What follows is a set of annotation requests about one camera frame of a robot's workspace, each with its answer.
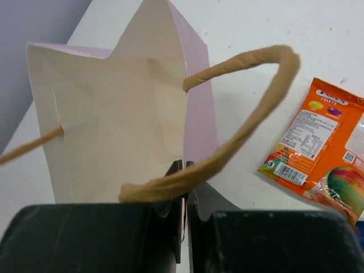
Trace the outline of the lilac paper bag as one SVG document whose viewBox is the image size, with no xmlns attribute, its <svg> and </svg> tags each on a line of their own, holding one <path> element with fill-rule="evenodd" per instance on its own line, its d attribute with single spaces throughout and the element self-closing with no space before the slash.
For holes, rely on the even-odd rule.
<svg viewBox="0 0 364 273">
<path fill-rule="evenodd" d="M 142 1 L 112 49 L 29 43 L 40 137 L 1 156 L 23 171 L 44 152 L 46 181 L 1 178 L 1 229 L 36 203 L 164 201 L 218 174 L 287 95 L 300 68 L 273 45 L 210 65 L 206 44 L 170 1 Z M 277 64 L 258 106 L 224 144 L 211 80 Z"/>
</svg>

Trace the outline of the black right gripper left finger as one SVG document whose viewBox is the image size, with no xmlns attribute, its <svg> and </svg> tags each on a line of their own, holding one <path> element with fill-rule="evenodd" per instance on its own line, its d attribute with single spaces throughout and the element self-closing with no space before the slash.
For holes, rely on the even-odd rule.
<svg viewBox="0 0 364 273">
<path fill-rule="evenodd" d="M 1 239 L 2 272 L 175 272 L 182 199 L 31 205 Z"/>
</svg>

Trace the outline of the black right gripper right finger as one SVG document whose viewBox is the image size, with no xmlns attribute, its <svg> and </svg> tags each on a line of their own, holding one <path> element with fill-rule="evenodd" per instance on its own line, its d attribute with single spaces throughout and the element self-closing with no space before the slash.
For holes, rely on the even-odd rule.
<svg viewBox="0 0 364 273">
<path fill-rule="evenodd" d="M 192 272 L 362 272 L 344 215 L 256 171 L 234 170 L 187 193 Z"/>
</svg>

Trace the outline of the orange fruit candy packet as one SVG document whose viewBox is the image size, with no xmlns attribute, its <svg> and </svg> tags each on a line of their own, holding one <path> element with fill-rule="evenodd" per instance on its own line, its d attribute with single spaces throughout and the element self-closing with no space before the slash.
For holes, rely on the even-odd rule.
<svg viewBox="0 0 364 273">
<path fill-rule="evenodd" d="M 363 98 L 314 78 L 258 171 L 356 225 L 363 213 Z"/>
</svg>

